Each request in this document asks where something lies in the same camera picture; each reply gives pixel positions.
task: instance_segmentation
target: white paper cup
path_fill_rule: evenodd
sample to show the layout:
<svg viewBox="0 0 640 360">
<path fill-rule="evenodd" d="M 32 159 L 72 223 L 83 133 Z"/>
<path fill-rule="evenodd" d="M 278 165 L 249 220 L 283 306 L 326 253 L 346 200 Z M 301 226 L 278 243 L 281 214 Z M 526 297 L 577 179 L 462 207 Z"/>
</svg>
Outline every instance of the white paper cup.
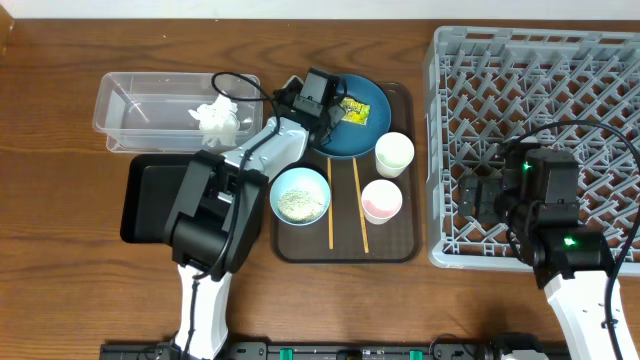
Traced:
<svg viewBox="0 0 640 360">
<path fill-rule="evenodd" d="M 400 133 L 387 133 L 376 143 L 376 170 L 386 178 L 398 177 L 415 155 L 411 140 Z"/>
<path fill-rule="evenodd" d="M 402 192 L 389 180 L 370 182 L 362 191 L 364 217 L 374 225 L 382 225 L 402 208 Z"/>
</svg>

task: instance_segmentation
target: yellow packet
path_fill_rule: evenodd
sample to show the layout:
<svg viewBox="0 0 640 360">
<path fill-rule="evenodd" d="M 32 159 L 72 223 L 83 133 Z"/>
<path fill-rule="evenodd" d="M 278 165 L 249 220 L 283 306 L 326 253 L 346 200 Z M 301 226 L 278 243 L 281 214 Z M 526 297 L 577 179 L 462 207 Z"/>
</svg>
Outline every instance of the yellow packet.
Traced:
<svg viewBox="0 0 640 360">
<path fill-rule="evenodd" d="M 340 103 L 340 107 L 346 112 L 342 117 L 342 121 L 358 125 L 367 125 L 371 106 L 357 102 L 354 98 L 345 97 Z"/>
</svg>

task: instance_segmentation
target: gray dish rack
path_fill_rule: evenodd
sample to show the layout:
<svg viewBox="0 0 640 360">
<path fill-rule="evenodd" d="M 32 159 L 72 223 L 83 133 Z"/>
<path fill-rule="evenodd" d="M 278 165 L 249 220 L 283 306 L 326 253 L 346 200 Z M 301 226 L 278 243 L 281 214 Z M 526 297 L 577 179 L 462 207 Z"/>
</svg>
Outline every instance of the gray dish rack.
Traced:
<svg viewBox="0 0 640 360">
<path fill-rule="evenodd" d="M 559 120 L 614 125 L 640 147 L 640 34 L 441 27 L 424 62 L 428 132 L 427 234 L 440 267 L 530 271 L 511 256 L 504 224 L 458 215 L 463 174 L 500 171 L 498 143 Z M 614 255 L 638 210 L 631 153 L 597 128 L 541 132 L 545 146 L 581 165 L 581 219 Z M 640 234 L 621 274 L 640 275 Z"/>
</svg>

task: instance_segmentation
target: wooden chopstick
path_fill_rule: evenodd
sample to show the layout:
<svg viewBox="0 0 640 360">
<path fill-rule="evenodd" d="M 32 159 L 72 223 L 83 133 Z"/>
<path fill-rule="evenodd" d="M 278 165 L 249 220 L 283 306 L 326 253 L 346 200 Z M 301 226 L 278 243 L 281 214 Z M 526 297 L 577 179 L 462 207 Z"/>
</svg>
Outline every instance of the wooden chopstick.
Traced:
<svg viewBox="0 0 640 360">
<path fill-rule="evenodd" d="M 364 242 L 364 253 L 369 253 L 369 239 L 367 237 L 367 224 L 364 220 L 364 209 L 362 208 L 362 194 L 360 194 L 360 176 L 358 175 L 358 163 L 353 158 L 353 175 L 356 179 L 356 193 L 358 194 L 358 210 L 360 211 L 360 227 L 362 228 L 362 241 Z"/>
<path fill-rule="evenodd" d="M 331 158 L 327 158 L 327 177 L 329 178 L 329 250 L 333 250 L 333 189 L 331 188 Z"/>
</svg>

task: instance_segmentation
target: wood grain surface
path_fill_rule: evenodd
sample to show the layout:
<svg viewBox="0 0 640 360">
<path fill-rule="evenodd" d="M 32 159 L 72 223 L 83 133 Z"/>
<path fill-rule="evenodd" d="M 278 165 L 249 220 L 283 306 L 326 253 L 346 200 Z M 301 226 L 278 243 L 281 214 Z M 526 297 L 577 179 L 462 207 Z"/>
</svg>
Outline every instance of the wood grain surface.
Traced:
<svg viewBox="0 0 640 360">
<path fill-rule="evenodd" d="M 234 70 L 267 89 L 310 65 L 358 73 L 409 88 L 424 134 L 421 66 L 442 25 L 640 32 L 640 22 L 18 21 L 0 67 L 0 358 L 96 359 L 104 342 L 154 342 L 179 326 L 170 249 L 119 238 L 132 156 L 109 153 L 91 126 L 105 73 Z M 424 183 L 426 136 L 416 145 Z M 421 218 L 424 199 L 422 186 Z M 524 331 L 563 339 L 530 274 L 439 269 L 424 247 L 406 265 L 289 265 L 271 251 L 270 216 L 234 276 L 227 319 L 235 334 L 416 343 L 445 332 L 484 339 Z M 621 283 L 638 346 L 640 279 Z"/>
</svg>

